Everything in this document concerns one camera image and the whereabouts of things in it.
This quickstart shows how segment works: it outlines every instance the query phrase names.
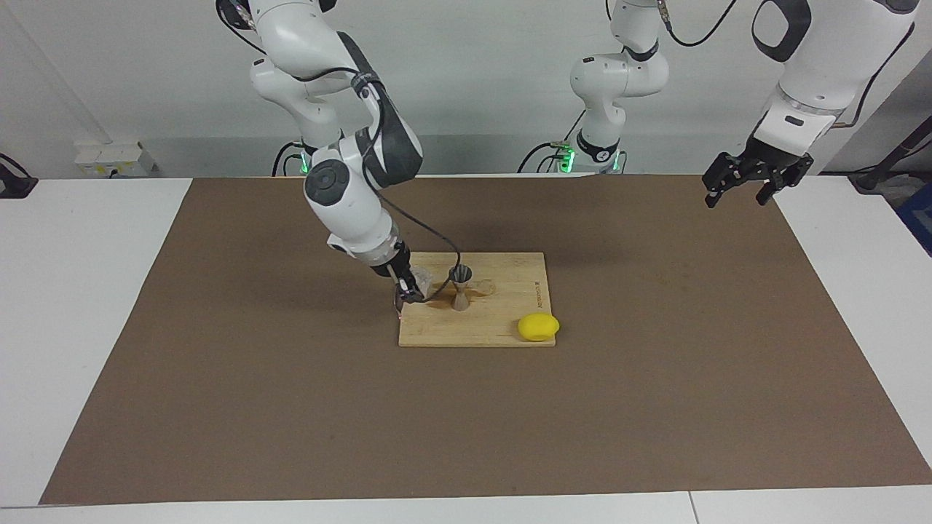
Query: black cable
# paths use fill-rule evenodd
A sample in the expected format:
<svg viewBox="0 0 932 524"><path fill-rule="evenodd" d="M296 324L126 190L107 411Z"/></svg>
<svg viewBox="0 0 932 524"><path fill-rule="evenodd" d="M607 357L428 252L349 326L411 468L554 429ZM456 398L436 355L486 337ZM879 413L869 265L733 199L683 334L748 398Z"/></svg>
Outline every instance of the black cable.
<svg viewBox="0 0 932 524"><path fill-rule="evenodd" d="M734 7L734 5L737 2L738 0L732 0L731 4L729 4L728 7L725 8L725 12L721 13L721 17L719 17L719 21L715 22L715 25L712 26L712 29L709 30L709 32L705 36L703 36L699 40L696 40L695 42L683 42L682 40L680 40L677 34L673 32L673 23L670 21L667 21L664 23L664 25L666 26L666 31L670 33L670 37L673 38L674 42L680 44L684 48L694 48L696 46L701 46L709 38L711 38L713 34L715 34L715 32L719 29L719 27L725 21L725 19L728 18L728 14L732 12L732 7Z"/></svg>
<svg viewBox="0 0 932 524"><path fill-rule="evenodd" d="M301 160L301 165L304 165L304 158L301 155L289 155L285 161L281 164L281 173L285 176L288 176L288 160L298 159Z"/></svg>
<svg viewBox="0 0 932 524"><path fill-rule="evenodd" d="M621 152L619 152L618 154L619 154L619 155L624 155L624 164L622 164L622 172L620 172L620 173L618 173L618 174L624 174L624 168L628 167L628 152L627 152L627 151L621 151Z"/></svg>
<svg viewBox="0 0 932 524"><path fill-rule="evenodd" d="M580 121L583 120L583 115L585 115L585 109L582 110L580 115L576 118L576 121L573 122L573 125L569 128L569 131L567 131L567 136L563 137L563 142L566 142L567 140L569 140L569 137L573 134L574 131L576 131L576 126L580 125ZM554 168L554 161L551 160L550 165L547 166L547 172L550 172L550 170L552 170L553 168Z"/></svg>
<svg viewBox="0 0 932 524"><path fill-rule="evenodd" d="M7 155L4 155L3 153L0 153L0 159L6 160L7 163L8 163L9 165L11 165L11 166L15 167L16 169L20 170L20 172L22 172L22 174L26 175L26 178L35 179L35 177L32 176L32 175L30 175L29 172L26 171L26 168L22 167L22 166L20 165L20 163L17 162L16 160L11 159L10 157L8 157Z"/></svg>
<svg viewBox="0 0 932 524"><path fill-rule="evenodd" d="M890 63L891 60L893 60L893 57L897 56L897 53L899 52L899 50L903 48L903 46L906 45L906 41L910 39L910 36L912 36L912 32L915 31L915 29L916 29L916 24L914 22L913 24L910 25L910 30L906 32L906 34L903 36L903 39L900 40L899 44L897 44L897 46L893 49L893 52L890 53L890 56L886 57L886 60L884 61L883 64L881 64L880 69L877 70L877 73L874 73L874 75L870 78L870 81L868 82L867 87L865 87L864 92L861 93L861 101L857 103L857 110L855 111L855 117L847 124L835 124L831 126L832 129L846 130L846 129L853 128L857 125L857 122L861 119L861 111L864 110L864 103L867 101L868 94L870 94L870 89L873 88L873 84L875 81L877 81L877 77L880 76L880 73L884 70L886 65Z"/></svg>
<svg viewBox="0 0 932 524"><path fill-rule="evenodd" d="M253 48L253 49L259 51L260 53L266 54L266 52L263 51L262 48L260 48L260 47L257 46L256 44L250 42L248 38L246 38L245 36L243 36L242 34L240 34L240 32L237 31L235 27L233 27L232 25L230 25L230 22L226 21L226 19L224 18L223 12L222 12L222 10L221 10L221 8L220 8L220 4L221 4L223 1L224 1L224 0L217 0L217 1L216 1L215 6L216 6L216 8L217 8L217 18L219 18L220 21L224 23L224 25L226 26L226 28L229 29L230 31L232 31L233 34L235 34L236 37L237 37L238 39L242 40L243 42L246 42L247 44L249 44L249 47L251 47L251 48Z"/></svg>
<svg viewBox="0 0 932 524"><path fill-rule="evenodd" d="M930 145L932 145L932 140L929 140L928 142L926 142L926 143L923 144L923 145L920 145L919 147L916 147L915 149L913 149L912 151L910 151L908 154L903 155L903 158L900 159L900 160L898 160L897 163L900 163L901 161L903 161L903 160L905 160L905 159L908 159L909 157L912 157L912 156L914 156L914 155L918 155L919 153L922 153L923 150L926 149L927 147L929 147ZM876 168L876 167L879 166L879 165L880 165L880 164L874 164L874 165L872 165L872 166L868 166L868 167L861 168L861 169L856 169L856 170L854 170L854 171L842 171L842 172L845 173L845 174L861 174L861 173L863 173L863 172L869 172L869 171L873 170L874 168Z"/></svg>
<svg viewBox="0 0 932 524"><path fill-rule="evenodd" d="M549 143L549 142L544 142L543 144L537 145L537 146L535 146L533 149L531 149L531 150L530 150L530 153L528 153L528 155L525 157L525 159L524 159L524 160L521 160L521 165L518 166L518 171L517 171L517 172L522 172L522 171L524 170L525 166L528 165L528 162L530 161L530 158L533 157L535 153L537 153L538 151L540 151L541 149L544 149L544 148L546 148L546 147L553 147L553 145L552 145L551 143Z"/></svg>
<svg viewBox="0 0 932 524"><path fill-rule="evenodd" d="M365 149L365 152L363 152L363 155L362 155L362 160L363 160L363 180L365 180L365 182L369 185L369 188L372 189L372 191L373 191L374 193L376 193L376 196L378 197L379 200L382 200L383 202L385 202L386 205L388 205L389 207L391 207L391 208L392 208L394 211L396 211L398 214L400 214L400 215L403 216L404 218L407 218L408 220L410 220L411 222L417 224L418 226L424 228L424 229L427 230L429 233L431 233L433 236L437 237L438 239L444 241L447 245L449 245L449 246L453 249L453 251L456 252L456 254L457 254L457 264L456 264L456 266L454 266L454 268L458 268L458 267L462 264L462 251L457 247L457 245L456 245L455 243L453 243L453 241L451 241L446 235L444 235L444 234L441 233L440 231L438 231L438 230L436 230L436 229L434 229L434 228L428 226L426 223L422 222L421 220L418 220L414 215L412 215L411 213L409 213L409 212L405 211L404 209L402 209L401 207L399 207L397 204L395 204L394 202L392 202L391 200L389 200L388 198L386 198L385 195L382 195L382 194L378 191L378 189L376 189L375 185L372 183L372 180L371 180L370 177L369 177L368 168L365 166L365 158L369 155L369 153L372 152L373 148L376 146L376 142L378 142L378 138L382 135L382 128L385 126L385 107L384 107L382 104L383 104L382 100L379 99L379 101L378 101L378 124L376 125L376 133L373 135L372 142L371 142L371 143L369 144L369 146ZM440 294L443 293L444 290L445 290L445 289L450 285L450 283L452 283L452 282L453 282L453 272L450 271L450 272L446 275L446 280L444 281L444 283L441 284L440 287L438 287L437 290L436 290L435 292L433 292L433 294L432 294L430 297L424 298L424 299L421 300L420 302L421 302L421 303L427 303L427 302L430 302L430 301L434 300L435 298L437 298L438 296L440 296Z"/></svg>
<svg viewBox="0 0 932 524"><path fill-rule="evenodd" d="M292 147L300 147L299 142L289 142L279 149L279 154L275 156L275 162L272 163L272 178L275 178L279 174L279 164L281 163L281 158L285 156L285 152L291 149Z"/></svg>
<svg viewBox="0 0 932 524"><path fill-rule="evenodd" d="M560 159L562 159L562 158L563 158L563 157L560 157L559 155L551 155L551 156L549 156L549 157L544 157L544 159L541 160L541 164L537 166L537 171L536 171L536 172L541 172L541 169L543 169L543 164L544 164L544 162L546 162L547 160L550 160L550 165L554 165L554 160L560 160Z"/></svg>
<svg viewBox="0 0 932 524"><path fill-rule="evenodd" d="M314 80L317 80L318 78L323 78L323 77L325 77L325 76L327 76L327 75L332 75L333 73L340 73L340 72L352 73L352 74L354 74L354 75L358 75L358 74L359 74L359 71L356 71L355 69L350 69L350 68L348 68L348 67L332 67L332 68L330 68L330 69L326 69L326 70L324 70L324 71L321 71L320 73L318 73L317 75L314 75L314 76L305 76L305 77L302 77L302 76L295 76L295 79L296 79L296 80L300 80L300 81L302 81L302 82L313 82ZM372 79L372 80L370 80L370 81L367 82L367 83L369 83L369 84L381 84L382 82L381 82L381 80Z"/></svg>

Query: white table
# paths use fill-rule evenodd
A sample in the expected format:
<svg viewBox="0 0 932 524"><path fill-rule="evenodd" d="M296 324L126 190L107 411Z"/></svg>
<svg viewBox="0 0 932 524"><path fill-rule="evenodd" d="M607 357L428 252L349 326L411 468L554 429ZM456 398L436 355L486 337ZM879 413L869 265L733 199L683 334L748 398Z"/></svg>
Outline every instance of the white table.
<svg viewBox="0 0 932 524"><path fill-rule="evenodd" d="M0 523L932 522L932 487L32 507L189 185L43 181L0 202ZM932 462L932 259L883 199L841 178L809 177L777 202Z"/></svg>

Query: power outlet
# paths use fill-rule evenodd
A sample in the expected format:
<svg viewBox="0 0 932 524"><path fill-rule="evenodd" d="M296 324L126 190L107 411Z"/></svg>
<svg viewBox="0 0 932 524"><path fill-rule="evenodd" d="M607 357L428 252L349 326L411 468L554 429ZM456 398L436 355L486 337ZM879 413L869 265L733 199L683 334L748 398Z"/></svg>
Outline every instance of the power outlet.
<svg viewBox="0 0 932 524"><path fill-rule="evenodd" d="M79 145L75 165L87 176L144 178L158 172L158 165L143 145Z"/></svg>

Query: blue object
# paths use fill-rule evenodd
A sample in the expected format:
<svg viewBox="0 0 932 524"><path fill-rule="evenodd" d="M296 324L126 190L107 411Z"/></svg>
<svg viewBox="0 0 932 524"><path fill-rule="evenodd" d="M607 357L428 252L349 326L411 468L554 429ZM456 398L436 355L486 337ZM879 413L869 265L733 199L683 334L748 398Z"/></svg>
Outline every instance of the blue object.
<svg viewBox="0 0 932 524"><path fill-rule="evenodd" d="M932 184L926 184L907 200L897 209L897 214L916 240L932 255Z"/></svg>

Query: white wall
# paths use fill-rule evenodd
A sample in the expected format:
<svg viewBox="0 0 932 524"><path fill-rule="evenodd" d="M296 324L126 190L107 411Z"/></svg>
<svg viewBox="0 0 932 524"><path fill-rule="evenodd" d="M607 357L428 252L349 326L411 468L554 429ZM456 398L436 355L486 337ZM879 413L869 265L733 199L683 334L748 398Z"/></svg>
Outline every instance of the white wall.
<svg viewBox="0 0 932 524"><path fill-rule="evenodd" d="M844 146L827 169L852 171L877 164L930 115L932 52L925 55L874 116ZM932 147L901 161L896 170L932 171Z"/></svg>
<svg viewBox="0 0 932 524"><path fill-rule="evenodd" d="M165 175L267 174L278 146L296 135L291 119L252 91L256 54L220 24L209 0L5 1L106 131L143 141ZM757 4L739 2L700 48L662 36L671 81L626 104L629 172L701 172L720 151L742 148L782 70L751 41ZM704 34L725 5L670 2L686 38ZM932 2L920 9L919 29L866 115L932 48ZM363 47L422 137L424 172L513 171L531 146L562 138L582 109L569 89L573 61L618 49L597 0L341 0L327 18ZM37 176L80 176L72 143L88 134L8 34L0 34L0 68L0 149ZM346 129L366 123L348 93L337 105ZM816 167L853 134L823 140Z"/></svg>

